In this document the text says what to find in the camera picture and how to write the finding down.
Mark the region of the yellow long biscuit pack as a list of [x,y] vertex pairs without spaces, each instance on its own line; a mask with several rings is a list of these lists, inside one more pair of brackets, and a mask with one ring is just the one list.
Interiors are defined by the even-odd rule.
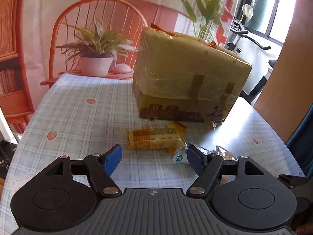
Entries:
[[127,132],[129,150],[174,149],[185,142],[174,128],[137,129]]

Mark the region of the white blue dotted candy packet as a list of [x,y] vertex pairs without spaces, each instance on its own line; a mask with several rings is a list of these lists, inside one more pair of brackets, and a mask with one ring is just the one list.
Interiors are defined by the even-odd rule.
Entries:
[[205,149],[205,148],[198,146],[194,143],[188,142],[185,144],[184,147],[180,147],[180,148],[176,149],[176,151],[173,155],[173,158],[172,158],[173,163],[183,163],[186,165],[189,164],[188,157],[187,157],[187,150],[188,150],[189,146],[195,146],[198,150],[200,150],[204,154],[210,153],[210,151],[208,149]]

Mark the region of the clear striped snack packet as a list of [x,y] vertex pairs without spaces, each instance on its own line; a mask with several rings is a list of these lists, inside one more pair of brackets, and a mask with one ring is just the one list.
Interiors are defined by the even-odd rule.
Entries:
[[145,124],[145,129],[158,129],[159,126],[157,124]]

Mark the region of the plaid blue tablecloth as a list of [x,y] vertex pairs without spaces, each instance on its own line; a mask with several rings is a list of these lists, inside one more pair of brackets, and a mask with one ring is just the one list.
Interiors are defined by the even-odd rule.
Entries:
[[[139,117],[130,81],[63,75],[43,97],[14,153],[1,197],[1,234],[17,229],[10,210],[14,193],[62,155],[83,159],[119,144],[122,160],[112,174],[119,188],[187,189],[196,179],[189,165],[174,163],[164,150],[127,148],[126,133],[146,125],[148,121]],[[243,98],[214,130],[204,123],[186,126],[187,142],[247,155],[274,176],[303,175],[285,143]]]

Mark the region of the small orange sausage packet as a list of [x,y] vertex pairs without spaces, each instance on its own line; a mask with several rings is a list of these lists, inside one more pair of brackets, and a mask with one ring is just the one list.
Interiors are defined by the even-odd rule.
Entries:
[[174,152],[176,152],[176,148],[175,147],[168,147],[165,149],[165,153],[166,154],[173,154]]

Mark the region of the teal curtain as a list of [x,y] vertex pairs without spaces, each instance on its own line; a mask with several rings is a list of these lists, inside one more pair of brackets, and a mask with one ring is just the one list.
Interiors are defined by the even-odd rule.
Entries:
[[286,146],[308,179],[312,178],[313,156],[313,110],[309,108],[305,117],[288,139]]

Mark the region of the cardboard box with plastic liner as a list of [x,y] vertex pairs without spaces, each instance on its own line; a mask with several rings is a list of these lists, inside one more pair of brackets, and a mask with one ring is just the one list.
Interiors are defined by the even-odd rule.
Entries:
[[133,74],[139,116],[214,128],[226,119],[251,69],[214,42],[144,27]]

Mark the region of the wooden door panel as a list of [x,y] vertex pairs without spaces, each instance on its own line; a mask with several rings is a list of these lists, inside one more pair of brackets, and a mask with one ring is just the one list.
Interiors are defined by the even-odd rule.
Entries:
[[296,0],[281,54],[254,109],[287,141],[312,105],[312,0]]

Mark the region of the black exercise bike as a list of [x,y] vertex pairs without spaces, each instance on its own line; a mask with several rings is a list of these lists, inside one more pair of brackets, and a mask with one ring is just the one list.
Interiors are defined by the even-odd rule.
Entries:
[[252,66],[240,96],[250,105],[254,105],[268,82],[276,62],[269,57],[271,46],[260,44],[239,19],[234,18],[225,47]]

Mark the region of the white round lamp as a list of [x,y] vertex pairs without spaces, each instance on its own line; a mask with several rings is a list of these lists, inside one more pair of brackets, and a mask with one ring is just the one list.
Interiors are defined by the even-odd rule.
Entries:
[[244,4],[242,6],[242,12],[243,12],[243,15],[240,19],[240,22],[242,22],[242,20],[244,19],[244,17],[248,18],[248,19],[251,19],[254,15],[254,8],[249,5],[249,4]]

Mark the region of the small yellow snack packet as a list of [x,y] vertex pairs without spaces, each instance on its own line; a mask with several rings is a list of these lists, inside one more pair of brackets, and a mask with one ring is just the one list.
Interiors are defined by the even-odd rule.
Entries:
[[172,123],[170,123],[168,126],[168,128],[172,128],[172,129],[175,129],[179,135],[181,137],[184,137],[185,136],[185,132],[187,131],[188,127],[185,126],[184,124],[178,122],[178,121],[174,121]]

